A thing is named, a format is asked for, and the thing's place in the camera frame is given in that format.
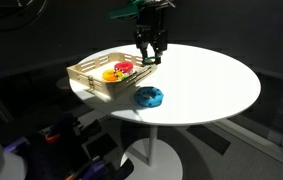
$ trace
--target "table pedestal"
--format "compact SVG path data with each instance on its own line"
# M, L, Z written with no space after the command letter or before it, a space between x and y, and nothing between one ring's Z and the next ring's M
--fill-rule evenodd
M127 158L134 165L127 180L182 180L181 160L170 145L157 139L157 126L151 127L150 138L138 140L126 150L121 165Z

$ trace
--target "white round table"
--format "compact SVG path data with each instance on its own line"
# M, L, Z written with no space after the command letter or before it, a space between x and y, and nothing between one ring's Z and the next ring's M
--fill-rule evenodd
M112 52L141 56L135 45L128 45L98 52L82 62ZM148 154L140 150L144 149L143 139L131 145L122 159L122 163L127 157L132 159L135 170L129 178L134 180L182 179L181 161L171 146L157 140L157 125L203 124L234 116L251 106L261 90L258 77L241 62L211 50L176 44L168 45L162 63L153 74L116 99L91 93L87 86L72 80L70 85L84 103L100 112L151 125ZM163 92L160 106L144 108L134 102L135 91L145 86L153 86ZM147 154L149 166L137 155L136 149L143 155Z

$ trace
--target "blue rubber toy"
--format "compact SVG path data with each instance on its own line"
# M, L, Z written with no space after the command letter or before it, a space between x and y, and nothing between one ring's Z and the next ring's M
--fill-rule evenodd
M134 94L134 100L144 107L160 106L163 99L163 93L155 87L142 87Z

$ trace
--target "table base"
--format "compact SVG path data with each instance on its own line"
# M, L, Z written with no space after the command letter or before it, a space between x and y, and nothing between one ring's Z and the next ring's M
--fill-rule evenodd
M133 173L127 180L182 180L182 164L178 154L167 143L156 139L153 163L148 165L149 138L134 142L121 159L121 165L131 159L134 165Z

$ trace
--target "table top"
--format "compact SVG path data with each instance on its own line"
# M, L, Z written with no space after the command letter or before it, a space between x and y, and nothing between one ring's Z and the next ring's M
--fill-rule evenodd
M127 45L98 52L81 62L112 52L141 56L135 45ZM251 106L261 91L258 77L241 62L211 50L176 44L168 45L153 74L116 99L91 93L87 86L73 80L70 85L85 104L107 115L171 126L203 124L234 116ZM160 106L145 108L134 101L136 90L145 86L163 92Z

